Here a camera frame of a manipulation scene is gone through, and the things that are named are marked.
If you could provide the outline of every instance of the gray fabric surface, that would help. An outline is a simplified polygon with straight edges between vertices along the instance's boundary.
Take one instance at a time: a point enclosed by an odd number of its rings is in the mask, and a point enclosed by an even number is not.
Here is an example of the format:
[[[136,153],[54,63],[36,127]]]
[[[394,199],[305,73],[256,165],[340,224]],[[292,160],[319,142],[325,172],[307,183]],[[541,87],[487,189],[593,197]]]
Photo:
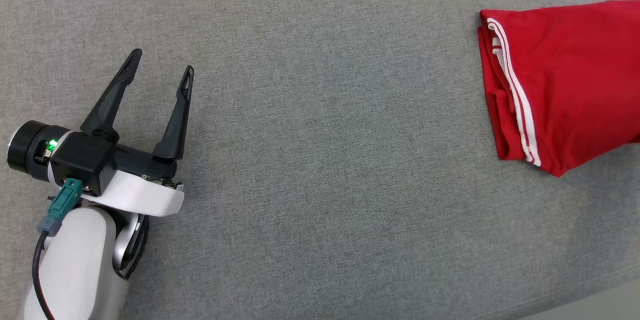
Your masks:
[[[640,146],[554,178],[496,156],[478,11],[601,0],[0,0],[0,138],[116,120],[150,151],[196,74],[178,215],[125,319],[513,319],[640,275]],[[0,167],[0,318],[55,190]]]

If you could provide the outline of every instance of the green led light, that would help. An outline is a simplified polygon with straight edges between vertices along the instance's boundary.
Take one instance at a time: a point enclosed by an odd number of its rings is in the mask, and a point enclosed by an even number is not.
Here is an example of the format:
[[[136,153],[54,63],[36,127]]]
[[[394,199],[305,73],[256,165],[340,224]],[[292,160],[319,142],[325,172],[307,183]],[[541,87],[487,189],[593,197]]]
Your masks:
[[[48,142],[48,144],[46,145],[46,149],[48,151],[52,152],[53,149],[55,149],[57,145],[58,145],[58,142],[53,140],[53,139],[51,139],[50,142]]]

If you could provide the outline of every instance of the robotic arm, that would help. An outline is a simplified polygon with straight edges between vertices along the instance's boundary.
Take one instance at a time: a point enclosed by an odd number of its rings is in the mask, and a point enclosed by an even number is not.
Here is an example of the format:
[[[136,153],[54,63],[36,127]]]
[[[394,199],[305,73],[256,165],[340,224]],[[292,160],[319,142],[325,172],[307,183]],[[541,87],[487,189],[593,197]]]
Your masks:
[[[147,153],[119,144],[113,127],[141,57],[141,49],[131,52],[81,131],[32,120],[9,141],[11,169],[60,188],[37,226],[33,284],[20,320],[121,318],[149,218],[178,213],[183,204],[183,185],[173,179],[185,148],[194,69],[187,66],[164,136]]]

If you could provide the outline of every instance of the folded red garment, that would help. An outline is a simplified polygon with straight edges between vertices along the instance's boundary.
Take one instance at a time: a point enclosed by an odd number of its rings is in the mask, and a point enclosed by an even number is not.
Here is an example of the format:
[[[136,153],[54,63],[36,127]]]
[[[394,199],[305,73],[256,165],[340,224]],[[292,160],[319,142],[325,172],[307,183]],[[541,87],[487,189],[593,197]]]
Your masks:
[[[640,0],[482,10],[484,88],[502,160],[556,177],[640,142]]]

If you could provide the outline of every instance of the white striped trim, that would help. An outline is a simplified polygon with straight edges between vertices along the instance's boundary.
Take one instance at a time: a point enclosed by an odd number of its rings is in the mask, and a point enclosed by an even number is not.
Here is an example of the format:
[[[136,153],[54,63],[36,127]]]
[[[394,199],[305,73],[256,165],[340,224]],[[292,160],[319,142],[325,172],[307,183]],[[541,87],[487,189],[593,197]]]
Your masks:
[[[500,44],[502,45],[502,51],[496,51],[496,55],[500,55],[500,53],[502,53],[502,61],[498,62],[504,72],[505,78],[509,82],[509,87],[513,96],[516,108],[518,131],[520,133],[522,150],[524,151],[526,161],[539,167],[542,162],[540,160],[540,155],[538,154],[538,142],[536,141],[536,128],[533,125],[533,113],[531,112],[531,106],[527,99],[527,95],[524,92],[524,89],[522,89],[518,76],[516,76],[516,73],[514,72],[514,65],[512,64],[509,42],[507,41],[505,29],[498,21],[496,21],[496,19],[491,17],[489,17],[486,22],[487,27],[496,34],[500,40]]]

